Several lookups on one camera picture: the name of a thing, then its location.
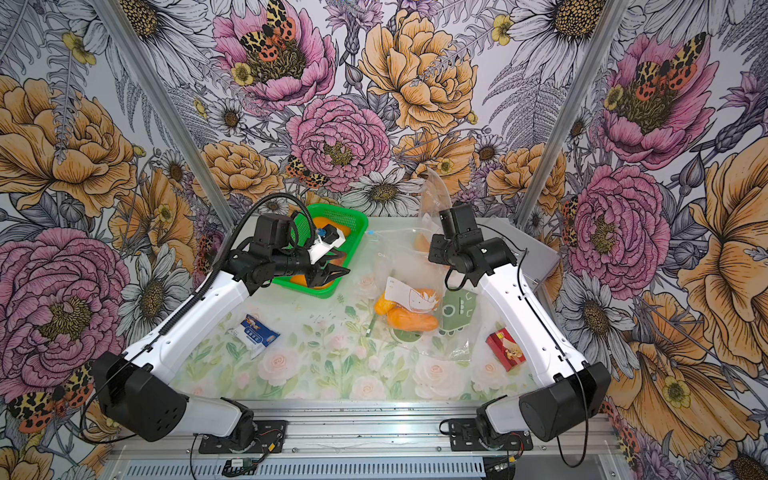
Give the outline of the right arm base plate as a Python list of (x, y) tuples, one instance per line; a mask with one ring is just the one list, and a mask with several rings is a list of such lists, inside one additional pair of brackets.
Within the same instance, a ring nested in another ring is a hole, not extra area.
[(522, 454), (533, 449), (532, 437), (527, 431), (498, 434), (480, 419), (452, 418), (440, 422), (440, 434), (449, 438), (454, 452), (499, 451)]

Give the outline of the green plastic basket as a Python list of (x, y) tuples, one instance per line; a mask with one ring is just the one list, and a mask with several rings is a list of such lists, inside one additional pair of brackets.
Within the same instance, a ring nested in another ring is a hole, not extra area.
[[(313, 225), (316, 227), (316, 234), (319, 237), (313, 247), (318, 248), (318, 252), (325, 256), (331, 256), (331, 259), (327, 261), (320, 257), (318, 264), (320, 266), (330, 264), (349, 268), (362, 241), (363, 234), (368, 229), (368, 218), (361, 212), (329, 204), (313, 204), (309, 205), (307, 209), (313, 218)], [(339, 239), (333, 244), (333, 247), (324, 242), (327, 226), (333, 226), (339, 234)], [(334, 294), (340, 280), (341, 278), (335, 278), (322, 286), (310, 288), (303, 275), (295, 274), (288, 277), (278, 277), (273, 281), (273, 284), (319, 299), (328, 299)]]

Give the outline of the silver metal case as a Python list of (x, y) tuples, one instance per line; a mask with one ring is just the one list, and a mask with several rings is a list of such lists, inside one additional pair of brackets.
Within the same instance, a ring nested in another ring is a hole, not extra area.
[(515, 226), (510, 227), (508, 236), (523, 252), (527, 251), (522, 261), (522, 274), (528, 285), (536, 291), (559, 265), (559, 254)]

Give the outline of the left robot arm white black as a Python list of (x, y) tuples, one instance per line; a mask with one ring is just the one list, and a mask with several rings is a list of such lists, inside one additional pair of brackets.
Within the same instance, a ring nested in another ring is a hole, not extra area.
[(302, 275), (310, 287), (348, 274), (335, 264), (347, 236), (332, 224), (319, 227), (297, 197), (285, 194), (309, 228), (301, 237), (293, 217), (259, 213), (252, 235), (241, 239), (246, 219), (225, 236), (203, 283), (144, 337), (120, 354), (105, 353), (92, 364), (91, 401), (107, 418), (147, 442), (171, 435), (206, 435), (242, 451), (256, 439), (253, 412), (230, 399), (189, 396), (171, 383), (190, 353), (224, 316), (279, 277)]

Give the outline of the red small packet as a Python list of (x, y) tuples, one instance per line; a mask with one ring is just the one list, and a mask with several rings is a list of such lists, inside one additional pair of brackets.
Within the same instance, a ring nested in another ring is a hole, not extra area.
[(525, 354), (506, 328), (501, 328), (486, 337), (486, 344), (506, 372), (526, 362)]

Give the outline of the small green circuit board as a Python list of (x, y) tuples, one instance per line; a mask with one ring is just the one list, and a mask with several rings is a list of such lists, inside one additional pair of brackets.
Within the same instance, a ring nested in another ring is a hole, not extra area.
[(221, 474), (226, 478), (251, 475), (258, 463), (250, 458), (233, 458), (225, 461)]

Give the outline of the clear zip-top bag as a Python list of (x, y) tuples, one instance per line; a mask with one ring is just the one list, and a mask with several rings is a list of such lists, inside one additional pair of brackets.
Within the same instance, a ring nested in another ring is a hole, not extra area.
[(427, 168), (418, 174), (418, 178), (424, 183), (420, 194), (414, 247), (419, 252), (428, 253), (432, 236), (443, 233), (440, 212), (451, 208), (453, 202), (445, 182), (434, 170)]
[[(382, 346), (408, 349), (438, 360), (468, 361), (476, 334), (477, 295), (446, 287), (448, 268), (431, 263), (428, 253), (415, 249), (416, 235), (416, 228), (366, 233), (360, 263), (355, 266), (358, 291), (368, 308), (362, 335)], [(439, 327), (429, 332), (390, 327), (386, 316), (374, 311), (382, 294), (400, 308), (434, 315)]]

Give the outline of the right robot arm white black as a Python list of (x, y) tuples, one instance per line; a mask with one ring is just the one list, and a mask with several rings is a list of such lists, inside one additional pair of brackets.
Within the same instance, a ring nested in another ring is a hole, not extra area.
[(503, 395), (476, 410), (479, 443), (489, 451), (523, 453), (524, 430), (542, 442), (558, 441), (572, 428), (587, 426), (607, 393), (611, 375), (601, 362), (590, 362), (560, 331), (523, 275), (528, 250), (496, 231), (484, 236), (473, 208), (458, 204), (439, 213), (442, 230), (432, 236), (428, 259), (461, 274), (499, 314), (503, 328), (520, 347), (536, 388), (513, 399)]

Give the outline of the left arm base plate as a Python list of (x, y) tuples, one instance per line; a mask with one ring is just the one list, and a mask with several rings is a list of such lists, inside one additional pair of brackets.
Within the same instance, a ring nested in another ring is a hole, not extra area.
[(284, 420), (254, 420), (250, 425), (237, 427), (227, 437), (203, 435), (198, 452), (203, 455), (280, 453), (287, 426)]

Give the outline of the blue white small packet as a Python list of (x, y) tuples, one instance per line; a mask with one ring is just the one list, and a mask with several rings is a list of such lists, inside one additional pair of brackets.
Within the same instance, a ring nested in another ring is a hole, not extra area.
[(280, 336), (277, 331), (252, 315), (246, 315), (230, 333), (246, 347), (251, 359), (261, 355)]

